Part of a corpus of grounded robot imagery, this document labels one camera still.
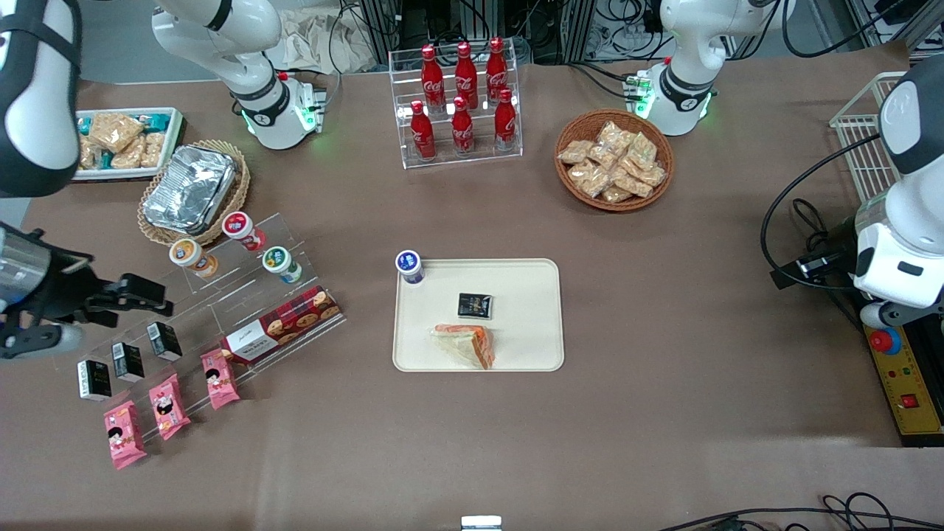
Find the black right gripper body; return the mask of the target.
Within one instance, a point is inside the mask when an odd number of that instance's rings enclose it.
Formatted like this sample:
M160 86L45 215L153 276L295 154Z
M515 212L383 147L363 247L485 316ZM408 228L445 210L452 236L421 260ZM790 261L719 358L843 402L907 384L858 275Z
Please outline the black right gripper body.
M43 282L31 295L30 325L108 323L108 317L98 316L96 310L89 309L89 299L101 295L108 284L108 280L97 276L86 259L51 251Z

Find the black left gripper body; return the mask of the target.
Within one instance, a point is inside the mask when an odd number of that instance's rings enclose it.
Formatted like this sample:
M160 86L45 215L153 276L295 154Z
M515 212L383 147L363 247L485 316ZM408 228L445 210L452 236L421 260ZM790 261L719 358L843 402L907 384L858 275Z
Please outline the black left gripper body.
M803 218L802 221L811 229L805 240L806 251L770 271L774 285L781 290L794 285L853 290L856 239L852 225L844 222L827 229L819 218Z

